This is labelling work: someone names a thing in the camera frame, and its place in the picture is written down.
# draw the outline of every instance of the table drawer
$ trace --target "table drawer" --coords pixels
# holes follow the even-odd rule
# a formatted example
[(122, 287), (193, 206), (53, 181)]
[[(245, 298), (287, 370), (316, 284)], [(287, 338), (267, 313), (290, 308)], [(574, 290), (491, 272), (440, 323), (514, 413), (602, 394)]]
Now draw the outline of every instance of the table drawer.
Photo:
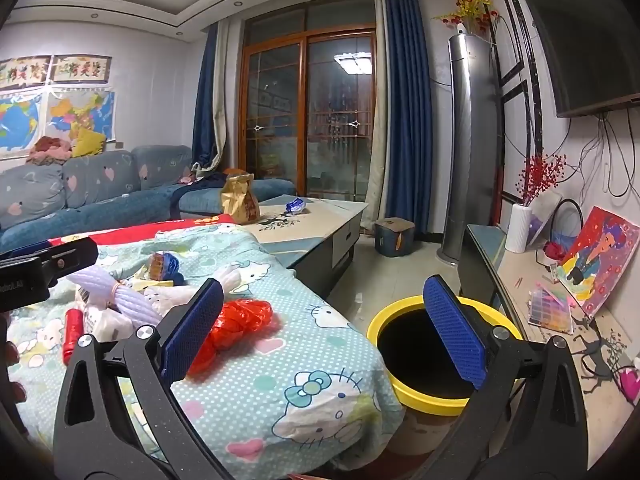
[(360, 220), (362, 213), (354, 216), (349, 222), (343, 225), (334, 233), (334, 254), (332, 257), (332, 267), (335, 267), (342, 257), (351, 249), (360, 237)]

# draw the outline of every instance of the blue curtain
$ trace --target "blue curtain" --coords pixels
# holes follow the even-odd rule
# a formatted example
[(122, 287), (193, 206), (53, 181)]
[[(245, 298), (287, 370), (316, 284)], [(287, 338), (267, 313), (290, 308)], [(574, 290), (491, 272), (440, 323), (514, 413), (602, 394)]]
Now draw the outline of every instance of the blue curtain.
[(389, 180), (386, 216), (428, 232), (431, 201), (431, 86), (418, 0), (386, 0)]
[(217, 39), (218, 24), (214, 23), (209, 27), (207, 44), (202, 56), (196, 110), (193, 118), (191, 158), (192, 163), (199, 164), (201, 168), (208, 168), (213, 158), (218, 154), (213, 126), (213, 67), (216, 62)]

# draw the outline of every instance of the silver screw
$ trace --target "silver screw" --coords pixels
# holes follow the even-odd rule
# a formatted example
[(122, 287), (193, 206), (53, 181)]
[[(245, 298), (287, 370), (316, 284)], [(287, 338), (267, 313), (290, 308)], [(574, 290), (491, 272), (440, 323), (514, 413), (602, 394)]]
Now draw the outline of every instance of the silver screw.
[(150, 325), (141, 326), (136, 332), (139, 339), (149, 339), (154, 333), (154, 328)]
[(78, 339), (78, 346), (89, 346), (91, 344), (91, 340), (92, 337), (89, 334), (84, 334), (83, 336), (80, 336), (80, 339)]
[(509, 331), (505, 327), (498, 325), (494, 328), (494, 337), (504, 341), (509, 338)]
[(556, 348), (566, 348), (566, 340), (559, 335), (554, 336), (554, 346)]

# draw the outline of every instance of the trash can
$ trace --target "trash can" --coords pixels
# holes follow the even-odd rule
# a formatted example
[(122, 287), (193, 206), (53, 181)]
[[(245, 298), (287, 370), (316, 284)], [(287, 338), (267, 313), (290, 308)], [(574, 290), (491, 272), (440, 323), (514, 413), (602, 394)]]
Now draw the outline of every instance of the trash can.
[[(458, 299), (474, 307), (491, 325), (503, 325), (522, 339), (515, 325), (494, 308)], [(367, 338), (382, 354), (391, 385), (406, 407), (404, 421), (389, 441), (384, 460), (396, 465), (395, 472), (399, 472), (397, 468), (409, 472), (438, 447), (474, 387), (460, 378), (422, 296), (386, 306), (371, 321)]]
[(383, 256), (407, 256), (414, 250), (415, 224), (404, 218), (383, 218), (373, 226), (376, 251)]

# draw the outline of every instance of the polka dot blanket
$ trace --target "polka dot blanket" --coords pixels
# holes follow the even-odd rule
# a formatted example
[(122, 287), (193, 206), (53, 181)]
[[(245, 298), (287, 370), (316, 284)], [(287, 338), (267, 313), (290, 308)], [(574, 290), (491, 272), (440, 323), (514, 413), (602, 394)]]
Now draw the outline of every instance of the polka dot blanket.
[[(327, 461), (343, 469), (375, 459), (404, 410), (379, 352), (282, 267), (252, 234), (219, 224), (158, 233), (152, 240), (100, 246), (97, 263), (117, 278), (132, 275), (155, 251), (170, 251), (190, 285), (223, 265), (236, 266), (238, 297), (271, 303), (274, 320), (254, 338), (220, 352), (200, 381), (174, 383), (172, 393), (204, 443), (238, 480), (270, 480)], [(10, 368), (27, 401), (20, 416), (35, 444), (52, 448), (58, 394), (65, 374), (65, 312), (74, 306), (66, 279), (49, 300), (15, 310), (8, 337), (20, 351)], [(147, 452), (159, 455), (129, 380), (121, 390)]]

